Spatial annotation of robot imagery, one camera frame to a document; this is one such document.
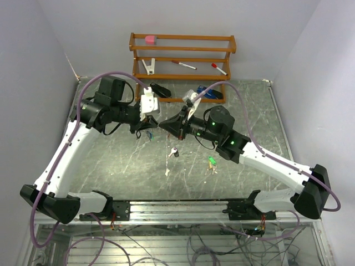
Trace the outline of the grey keyring disc with rings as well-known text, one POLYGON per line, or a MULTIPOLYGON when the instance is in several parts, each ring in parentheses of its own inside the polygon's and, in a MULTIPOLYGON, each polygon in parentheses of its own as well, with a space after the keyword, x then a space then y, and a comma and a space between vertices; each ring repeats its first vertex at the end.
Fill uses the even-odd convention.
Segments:
POLYGON ((155 128, 155 129, 140 129, 141 135, 147 136, 147 132, 150 131, 153 133, 153 138, 160 132, 160 128, 155 128))

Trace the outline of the black white key tag key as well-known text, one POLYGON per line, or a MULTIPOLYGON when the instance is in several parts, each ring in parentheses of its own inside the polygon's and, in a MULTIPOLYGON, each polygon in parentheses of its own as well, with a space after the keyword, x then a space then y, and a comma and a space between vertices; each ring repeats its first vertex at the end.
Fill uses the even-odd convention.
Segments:
POLYGON ((168 158, 171 156, 179 157, 179 151, 176 147, 173 147, 168 155, 168 158))

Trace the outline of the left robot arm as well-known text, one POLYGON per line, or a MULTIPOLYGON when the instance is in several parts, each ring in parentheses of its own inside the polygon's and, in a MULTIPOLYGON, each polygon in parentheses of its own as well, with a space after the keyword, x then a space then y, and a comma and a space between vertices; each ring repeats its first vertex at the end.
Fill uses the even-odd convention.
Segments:
POLYGON ((140 100, 131 105, 121 101, 125 80, 111 75, 100 75, 98 79, 99 89, 93 97, 79 95, 64 137, 44 172, 33 185, 24 185, 20 191, 20 196, 32 206, 31 218, 36 212, 62 224, 76 216, 86 218, 89 213, 101 220, 111 218, 115 213, 112 196, 100 191, 69 192, 81 158, 111 122, 129 125, 132 134, 158 126, 152 114, 159 111, 159 100, 151 87, 144 86, 140 100))

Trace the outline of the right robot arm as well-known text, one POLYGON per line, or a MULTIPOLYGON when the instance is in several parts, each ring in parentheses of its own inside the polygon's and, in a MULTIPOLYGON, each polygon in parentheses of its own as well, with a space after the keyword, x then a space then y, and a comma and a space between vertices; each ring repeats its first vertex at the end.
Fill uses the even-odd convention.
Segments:
POLYGON ((287 186, 284 190, 253 191, 244 206, 248 218, 257 219, 263 213, 288 210, 309 219, 320 218, 330 194, 324 166, 302 165, 257 147, 253 140, 233 129, 235 119, 221 105, 211 108, 208 115, 207 120, 190 116, 184 106, 159 127, 179 140, 190 134, 211 141, 222 158, 254 167, 287 186))

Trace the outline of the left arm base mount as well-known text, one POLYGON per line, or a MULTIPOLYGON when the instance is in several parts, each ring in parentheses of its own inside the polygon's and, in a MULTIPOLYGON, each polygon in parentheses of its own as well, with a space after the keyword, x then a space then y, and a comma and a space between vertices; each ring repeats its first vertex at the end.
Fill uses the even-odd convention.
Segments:
POLYGON ((129 201, 114 200, 109 219, 111 221, 128 221, 130 219, 130 207, 129 201))

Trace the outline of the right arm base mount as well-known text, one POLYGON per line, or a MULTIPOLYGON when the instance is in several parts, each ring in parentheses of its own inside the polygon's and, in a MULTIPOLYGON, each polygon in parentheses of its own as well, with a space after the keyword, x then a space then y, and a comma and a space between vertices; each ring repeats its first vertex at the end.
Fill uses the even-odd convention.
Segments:
POLYGON ((261 220, 262 216, 267 221, 276 219, 274 211, 262 213, 253 204, 242 199, 228 201, 227 207, 222 212, 228 215, 230 221, 261 220))

